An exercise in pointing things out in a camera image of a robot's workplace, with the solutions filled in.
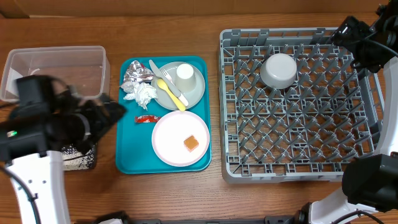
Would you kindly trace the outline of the grey bowl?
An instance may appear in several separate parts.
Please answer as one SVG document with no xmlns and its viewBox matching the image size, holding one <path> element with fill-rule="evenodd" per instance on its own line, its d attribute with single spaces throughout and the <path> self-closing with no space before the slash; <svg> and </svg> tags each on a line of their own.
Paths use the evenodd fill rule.
<svg viewBox="0 0 398 224">
<path fill-rule="evenodd" d="M 285 89 L 290 87 L 296 77 L 297 64 L 287 54 L 271 55 L 261 66 L 262 82 L 271 88 Z"/>
</svg>

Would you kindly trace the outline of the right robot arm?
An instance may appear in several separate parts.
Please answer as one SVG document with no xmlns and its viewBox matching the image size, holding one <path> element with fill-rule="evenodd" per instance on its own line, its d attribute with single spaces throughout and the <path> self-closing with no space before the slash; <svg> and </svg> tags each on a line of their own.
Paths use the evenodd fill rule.
<svg viewBox="0 0 398 224">
<path fill-rule="evenodd" d="M 370 156 L 350 162 L 341 187 L 307 203 L 291 223 L 349 223 L 375 213 L 397 209 L 397 1 L 380 5 L 378 19 L 367 25 L 348 16 L 331 36 L 334 45 L 353 54 L 351 67 L 361 73 L 382 70 L 386 83 L 383 120 L 371 127 Z"/>
</svg>

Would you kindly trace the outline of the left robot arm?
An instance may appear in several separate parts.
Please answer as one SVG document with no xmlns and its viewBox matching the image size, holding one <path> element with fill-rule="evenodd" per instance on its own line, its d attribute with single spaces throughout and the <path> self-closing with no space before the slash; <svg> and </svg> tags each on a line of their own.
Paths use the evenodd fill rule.
<svg viewBox="0 0 398 224">
<path fill-rule="evenodd" d="M 126 112 L 107 94 L 85 101 L 69 85 L 56 93 L 55 81 L 18 78 L 18 106 L 1 123 L 1 171 L 11 179 L 23 223 L 70 222 L 62 149 L 86 154 Z"/>
</svg>

